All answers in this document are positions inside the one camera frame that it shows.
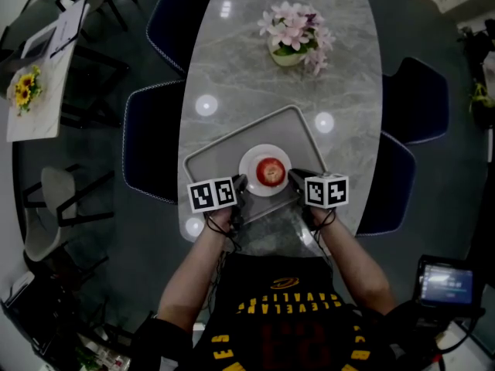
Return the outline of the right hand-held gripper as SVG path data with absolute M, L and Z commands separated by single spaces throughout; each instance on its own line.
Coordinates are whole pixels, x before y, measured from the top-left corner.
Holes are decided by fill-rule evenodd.
M 303 203 L 302 218 L 307 226 L 315 226 L 311 207 L 332 210 L 349 203 L 349 177 L 340 174 L 321 174 L 307 169 L 291 168 L 288 183 Z

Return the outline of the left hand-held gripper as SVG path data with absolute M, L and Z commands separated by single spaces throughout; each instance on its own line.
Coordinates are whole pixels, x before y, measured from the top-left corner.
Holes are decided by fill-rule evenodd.
M 191 183 L 187 186 L 191 210 L 193 213 L 207 213 L 231 207 L 232 225 L 239 229 L 244 225 L 242 209 L 247 186 L 245 174 Z

